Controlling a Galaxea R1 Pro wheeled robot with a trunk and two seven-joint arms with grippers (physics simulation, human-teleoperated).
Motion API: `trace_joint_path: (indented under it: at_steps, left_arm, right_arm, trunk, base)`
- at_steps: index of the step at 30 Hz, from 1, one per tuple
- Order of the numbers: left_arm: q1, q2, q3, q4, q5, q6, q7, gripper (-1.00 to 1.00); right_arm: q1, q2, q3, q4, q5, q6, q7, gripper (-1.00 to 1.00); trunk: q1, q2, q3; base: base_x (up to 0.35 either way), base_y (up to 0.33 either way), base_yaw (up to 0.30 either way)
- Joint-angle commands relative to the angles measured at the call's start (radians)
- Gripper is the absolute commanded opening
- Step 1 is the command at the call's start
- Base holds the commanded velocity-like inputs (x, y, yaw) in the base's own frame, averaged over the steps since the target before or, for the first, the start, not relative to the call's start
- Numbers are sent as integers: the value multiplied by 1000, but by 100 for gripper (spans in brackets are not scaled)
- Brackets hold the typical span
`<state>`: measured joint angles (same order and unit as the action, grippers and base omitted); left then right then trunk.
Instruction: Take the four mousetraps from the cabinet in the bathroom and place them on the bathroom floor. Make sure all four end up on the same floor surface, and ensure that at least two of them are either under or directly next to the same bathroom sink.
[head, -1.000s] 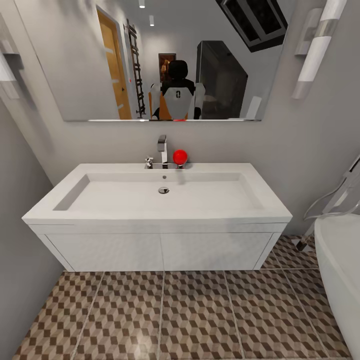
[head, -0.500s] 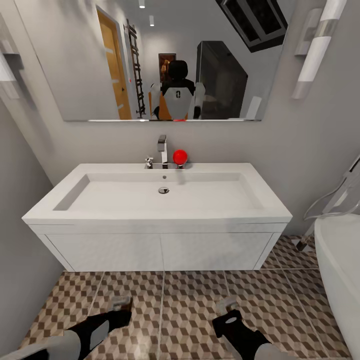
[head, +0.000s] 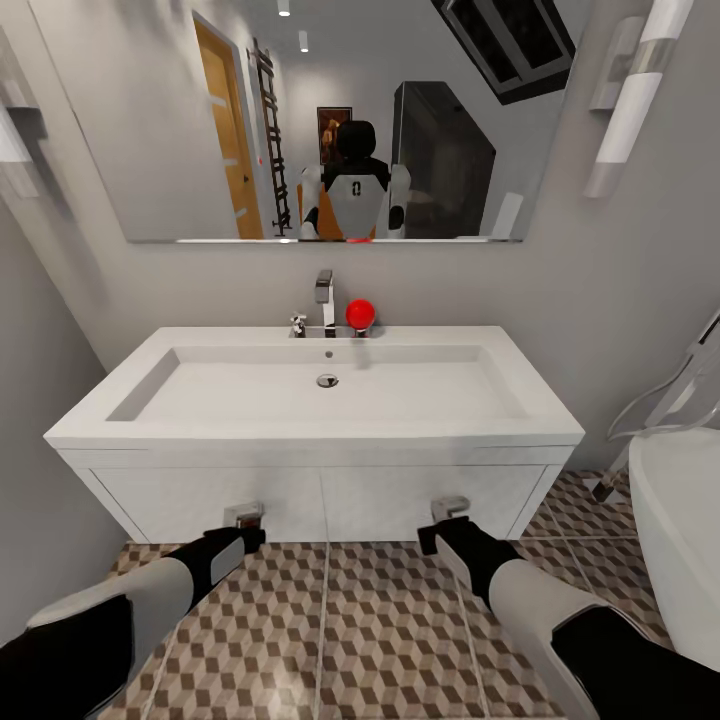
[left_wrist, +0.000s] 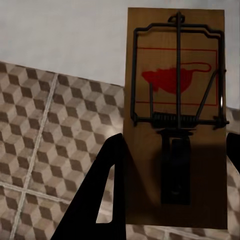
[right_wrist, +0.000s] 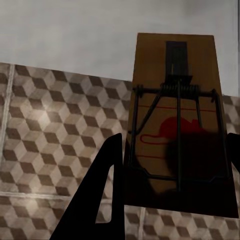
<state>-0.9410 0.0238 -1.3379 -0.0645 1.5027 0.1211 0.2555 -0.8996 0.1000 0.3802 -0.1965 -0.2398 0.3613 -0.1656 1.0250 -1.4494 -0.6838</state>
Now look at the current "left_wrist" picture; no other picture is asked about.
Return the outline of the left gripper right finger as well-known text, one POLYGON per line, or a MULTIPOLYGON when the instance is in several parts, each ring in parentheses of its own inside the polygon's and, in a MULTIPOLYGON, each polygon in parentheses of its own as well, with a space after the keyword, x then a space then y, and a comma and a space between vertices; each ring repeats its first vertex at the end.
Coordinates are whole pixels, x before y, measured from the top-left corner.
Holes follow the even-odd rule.
POLYGON ((240 173, 240 135, 228 133, 226 137, 226 154, 240 173))

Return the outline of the mousetrap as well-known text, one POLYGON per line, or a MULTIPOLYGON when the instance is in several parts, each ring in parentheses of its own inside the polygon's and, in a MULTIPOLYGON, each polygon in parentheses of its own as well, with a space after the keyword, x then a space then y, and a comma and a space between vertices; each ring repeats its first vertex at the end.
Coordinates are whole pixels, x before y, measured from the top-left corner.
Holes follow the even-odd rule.
POLYGON ((224 9, 128 7, 125 224, 228 229, 224 9))

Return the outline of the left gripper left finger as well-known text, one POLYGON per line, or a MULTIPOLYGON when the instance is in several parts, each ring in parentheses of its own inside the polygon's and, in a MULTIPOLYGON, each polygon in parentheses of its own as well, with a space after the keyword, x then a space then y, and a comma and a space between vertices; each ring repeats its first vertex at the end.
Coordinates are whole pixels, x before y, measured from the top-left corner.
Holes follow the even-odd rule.
POLYGON ((122 133, 104 142, 50 240, 126 240, 122 133), (96 223, 110 167, 113 165, 112 221, 96 223))

